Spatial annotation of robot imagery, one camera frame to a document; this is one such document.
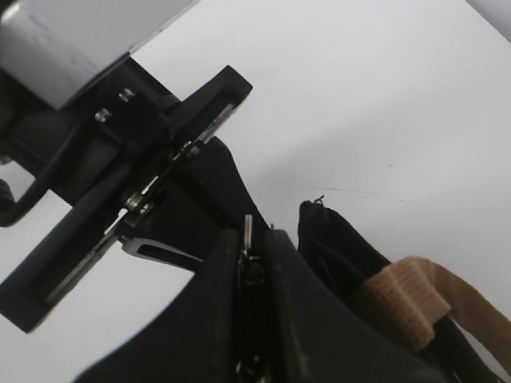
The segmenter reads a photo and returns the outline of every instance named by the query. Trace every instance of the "black mount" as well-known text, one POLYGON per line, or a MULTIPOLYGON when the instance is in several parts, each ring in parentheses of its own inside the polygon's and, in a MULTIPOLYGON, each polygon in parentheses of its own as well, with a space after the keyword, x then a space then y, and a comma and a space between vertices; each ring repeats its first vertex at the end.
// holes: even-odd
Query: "black mount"
POLYGON ((0 226, 48 190, 73 206, 0 286, 0 312, 21 330, 33 330, 117 240, 132 255, 196 271, 246 214, 255 235, 267 229, 213 137, 252 90, 231 67, 179 101, 127 58, 60 111, 1 80, 0 158, 35 181, 16 202, 2 181, 0 226))

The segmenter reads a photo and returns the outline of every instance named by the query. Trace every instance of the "screw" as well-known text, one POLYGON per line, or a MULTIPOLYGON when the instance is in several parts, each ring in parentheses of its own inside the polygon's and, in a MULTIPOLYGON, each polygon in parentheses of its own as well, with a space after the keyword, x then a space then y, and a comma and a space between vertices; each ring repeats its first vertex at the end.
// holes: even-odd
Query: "screw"
POLYGON ((147 203, 141 208, 141 215, 147 214, 153 208, 152 203, 147 203))
POLYGON ((119 93, 119 98, 123 102, 129 102, 132 98, 135 97, 135 93, 131 89, 125 88, 122 92, 119 93))
POLYGON ((94 118, 100 124, 104 124, 105 121, 107 121, 109 119, 109 117, 111 117, 111 116, 112 116, 112 113, 107 108, 103 108, 102 110, 100 110, 99 112, 96 113, 94 118))
POLYGON ((133 193, 130 197, 128 197, 128 199, 126 200, 126 202, 125 202, 125 206, 126 206, 126 208, 127 208, 128 210, 130 210, 130 211, 135 210, 135 209, 138 207, 138 205, 140 205, 140 204, 141 204, 141 202, 142 202, 142 199, 143 199, 143 198, 144 198, 144 196, 143 196, 141 193, 139 193, 139 192, 135 191, 135 192, 134 192, 134 193, 133 193))

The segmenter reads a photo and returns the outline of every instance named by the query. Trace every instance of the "tan strap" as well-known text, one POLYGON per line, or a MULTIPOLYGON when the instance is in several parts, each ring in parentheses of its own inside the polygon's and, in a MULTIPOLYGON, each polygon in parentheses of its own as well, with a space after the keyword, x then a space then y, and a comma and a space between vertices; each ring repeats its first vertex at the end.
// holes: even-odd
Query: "tan strap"
POLYGON ((364 318, 414 352, 433 340, 434 323, 450 314, 511 373, 511 322, 469 283, 429 259, 391 263, 352 298, 364 318))

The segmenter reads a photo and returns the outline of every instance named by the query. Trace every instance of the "white background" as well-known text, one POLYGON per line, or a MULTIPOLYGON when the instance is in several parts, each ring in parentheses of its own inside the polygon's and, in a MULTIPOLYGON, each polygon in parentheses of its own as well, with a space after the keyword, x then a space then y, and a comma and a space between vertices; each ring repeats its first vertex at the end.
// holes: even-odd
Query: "white background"
MULTIPOLYGON (((438 261, 511 317, 511 45, 462 0, 204 0, 136 59, 181 98, 227 64, 255 86, 220 135, 268 222, 295 238, 324 194, 388 258, 438 261)), ((0 278, 66 210, 48 195, 0 231, 0 278)), ((0 382, 71 381, 190 276, 110 251, 34 334, 0 318, 0 382)))

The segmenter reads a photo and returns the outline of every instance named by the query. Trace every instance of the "black cable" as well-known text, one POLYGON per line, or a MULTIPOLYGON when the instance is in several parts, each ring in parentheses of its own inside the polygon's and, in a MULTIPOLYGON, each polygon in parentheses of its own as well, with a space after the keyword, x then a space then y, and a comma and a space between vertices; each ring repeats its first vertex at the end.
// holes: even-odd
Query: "black cable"
MULTIPOLYGON (((108 85, 109 81, 106 81, 98 89, 97 95, 94 97, 97 101, 101 100, 101 96, 104 94, 105 89, 108 88, 108 85)), ((73 150, 76 150, 82 137, 90 127, 93 112, 96 110, 97 104, 97 102, 94 102, 93 107, 87 108, 78 115, 57 153, 55 153, 50 162, 17 202, 14 201, 9 185, 5 181, 0 180, 0 227, 12 226, 22 219, 50 189, 52 182, 59 175, 63 166, 69 161, 69 155, 73 150)))

